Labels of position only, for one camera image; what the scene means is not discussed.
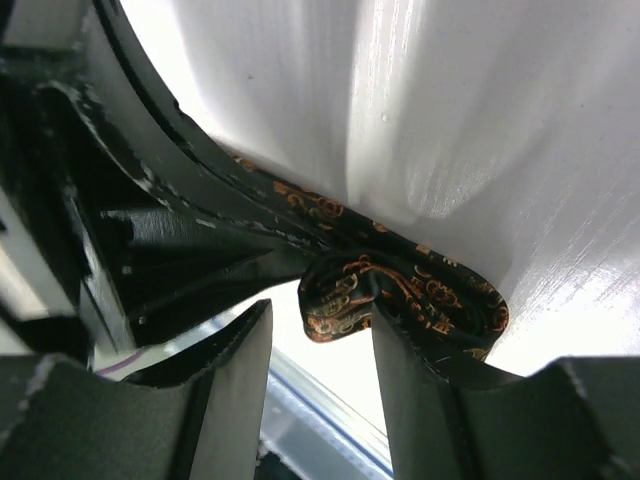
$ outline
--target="white plastic sheet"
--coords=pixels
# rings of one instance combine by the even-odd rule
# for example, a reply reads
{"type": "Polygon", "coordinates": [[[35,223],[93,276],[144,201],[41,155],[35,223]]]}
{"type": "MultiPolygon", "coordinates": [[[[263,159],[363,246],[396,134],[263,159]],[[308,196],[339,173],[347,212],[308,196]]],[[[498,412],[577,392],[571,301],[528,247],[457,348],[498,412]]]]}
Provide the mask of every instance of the white plastic sheet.
{"type": "Polygon", "coordinates": [[[640,353],[640,2],[125,6],[215,139],[496,284],[490,362],[640,353]]]}

